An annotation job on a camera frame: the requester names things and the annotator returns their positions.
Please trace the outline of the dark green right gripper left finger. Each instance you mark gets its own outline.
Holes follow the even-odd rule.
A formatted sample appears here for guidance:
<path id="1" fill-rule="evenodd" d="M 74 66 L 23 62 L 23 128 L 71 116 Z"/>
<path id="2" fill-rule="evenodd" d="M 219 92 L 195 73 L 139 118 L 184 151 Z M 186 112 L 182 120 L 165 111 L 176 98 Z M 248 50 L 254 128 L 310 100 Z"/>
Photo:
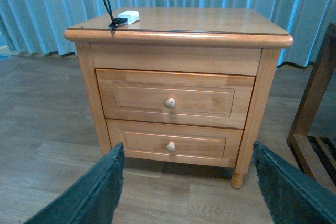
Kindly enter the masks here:
<path id="1" fill-rule="evenodd" d="M 124 147 L 117 144 L 26 223 L 112 223 L 123 187 Z"/>

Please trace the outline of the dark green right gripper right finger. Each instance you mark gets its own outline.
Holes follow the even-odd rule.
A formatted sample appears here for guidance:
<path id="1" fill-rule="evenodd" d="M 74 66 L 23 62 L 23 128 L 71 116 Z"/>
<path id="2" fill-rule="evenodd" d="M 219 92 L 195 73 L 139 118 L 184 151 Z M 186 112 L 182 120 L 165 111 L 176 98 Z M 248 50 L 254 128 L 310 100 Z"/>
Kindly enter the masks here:
<path id="1" fill-rule="evenodd" d="M 274 223 L 335 223 L 335 194 L 258 141 L 253 161 Z"/>

